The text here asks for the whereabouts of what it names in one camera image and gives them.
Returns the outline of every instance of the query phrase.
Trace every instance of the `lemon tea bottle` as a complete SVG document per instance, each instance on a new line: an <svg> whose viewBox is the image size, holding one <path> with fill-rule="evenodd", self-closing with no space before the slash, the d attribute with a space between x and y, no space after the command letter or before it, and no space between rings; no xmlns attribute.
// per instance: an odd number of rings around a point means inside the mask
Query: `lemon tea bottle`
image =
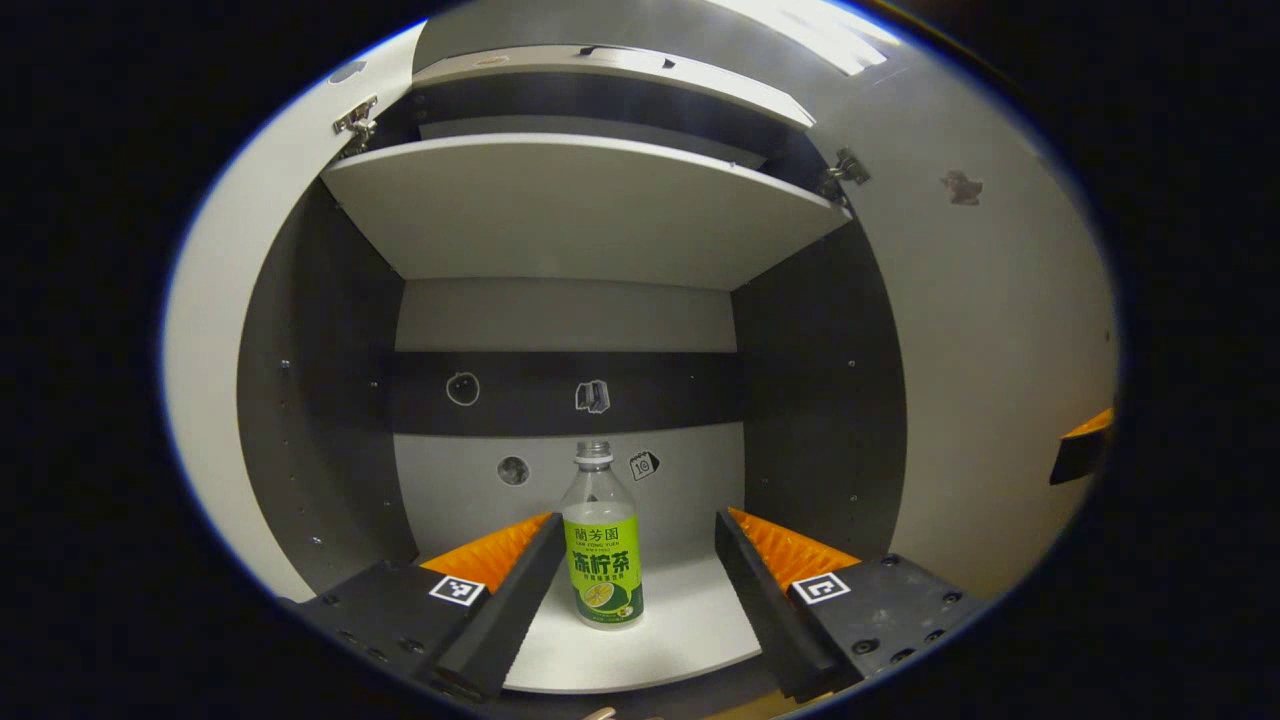
<svg viewBox="0 0 1280 720"><path fill-rule="evenodd" d="M559 510L577 612L602 630L634 625L644 612L636 503L609 469L607 441L579 442L573 461L577 475Z"/></svg>

